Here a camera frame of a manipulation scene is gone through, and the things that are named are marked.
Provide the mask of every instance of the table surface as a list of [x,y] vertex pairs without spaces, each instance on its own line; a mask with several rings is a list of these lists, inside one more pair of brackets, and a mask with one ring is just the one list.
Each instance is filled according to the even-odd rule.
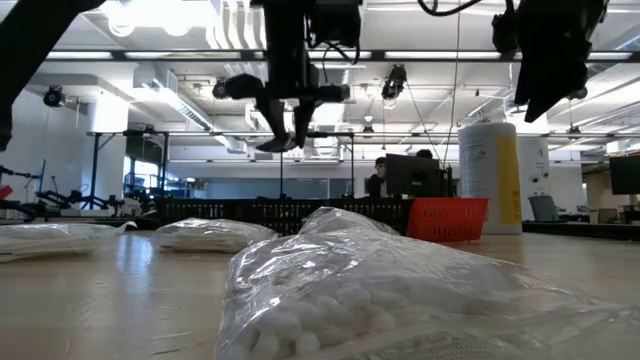
[[[93,256],[0,264],[0,358],[212,359],[230,256],[156,253],[148,235]],[[524,234],[452,247],[640,304],[640,244]]]

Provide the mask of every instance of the person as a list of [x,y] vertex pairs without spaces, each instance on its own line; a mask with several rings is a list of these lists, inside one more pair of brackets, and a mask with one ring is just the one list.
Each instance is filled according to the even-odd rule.
[[367,181],[367,192],[373,199],[388,198],[387,194],[387,159],[379,157],[376,159],[376,173],[371,175]]
[[422,150],[418,151],[418,153],[416,154],[416,157],[421,157],[421,158],[425,158],[425,159],[433,159],[433,154],[431,153],[431,150],[422,149]]

